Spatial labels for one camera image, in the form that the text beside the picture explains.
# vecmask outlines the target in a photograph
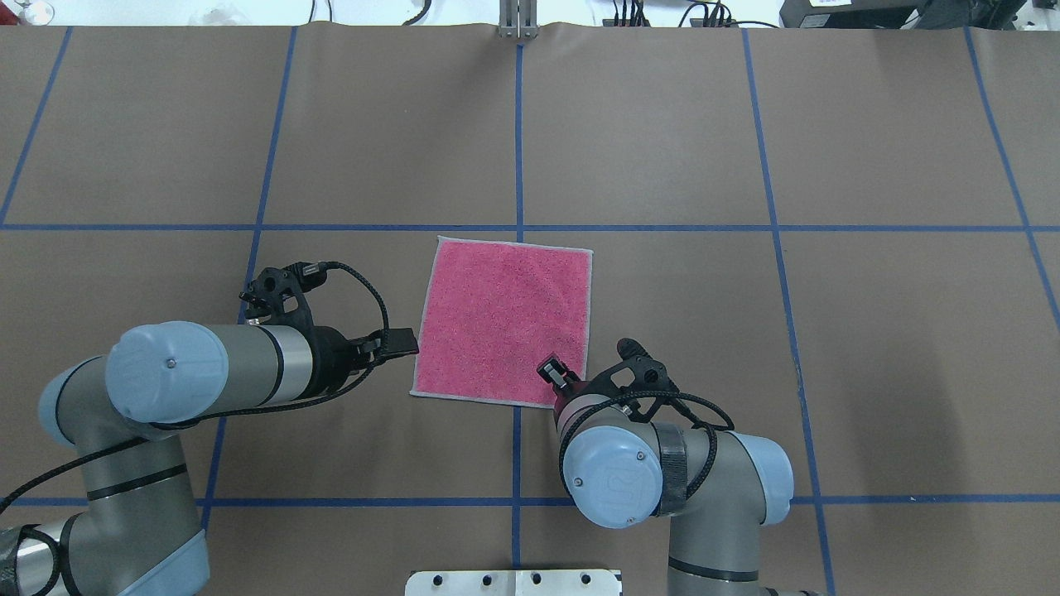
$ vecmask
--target pink towel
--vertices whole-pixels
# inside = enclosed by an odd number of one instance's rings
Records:
[[[536,368],[555,352],[585,373],[593,251],[438,241],[411,393],[552,407]]]

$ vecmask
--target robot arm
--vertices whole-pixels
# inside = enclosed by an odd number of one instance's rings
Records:
[[[304,292],[337,265],[265,269],[241,295],[248,319],[269,317],[265,325],[138,327],[108,355],[55,378],[41,396],[40,422],[93,458],[82,467],[88,511],[0,532],[0,596],[201,590],[207,546],[179,431],[222,415],[313,405],[344,392],[351,372],[418,351],[411,330],[389,329],[382,299],[384,328],[367,337],[347,340],[313,325]],[[290,300],[295,308],[285,308]]]
[[[758,584],[759,527],[781,522],[794,494],[783,450],[732,432],[724,413],[681,393],[636,341],[623,339],[618,352],[623,362],[589,382],[554,355],[537,369],[556,395],[561,474],[579,510],[607,528],[670,516],[670,596],[784,594]],[[612,381],[622,369],[634,373],[628,387]],[[642,414],[646,398],[656,401]],[[699,420],[684,399],[708,404],[726,424]],[[661,405],[693,428],[653,421]]]

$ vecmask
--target pink cloth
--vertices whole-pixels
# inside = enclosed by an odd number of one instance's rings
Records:
[[[588,357],[593,251],[439,238],[413,396],[552,407],[537,365]]]

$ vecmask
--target white mounting plate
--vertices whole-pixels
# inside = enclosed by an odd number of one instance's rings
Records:
[[[417,572],[405,596],[622,596],[621,578],[614,569]]]

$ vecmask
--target white bracket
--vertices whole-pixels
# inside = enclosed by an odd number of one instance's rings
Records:
[[[537,0],[500,0],[497,35],[509,39],[537,37]]]
[[[405,596],[622,596],[613,569],[417,572]]]

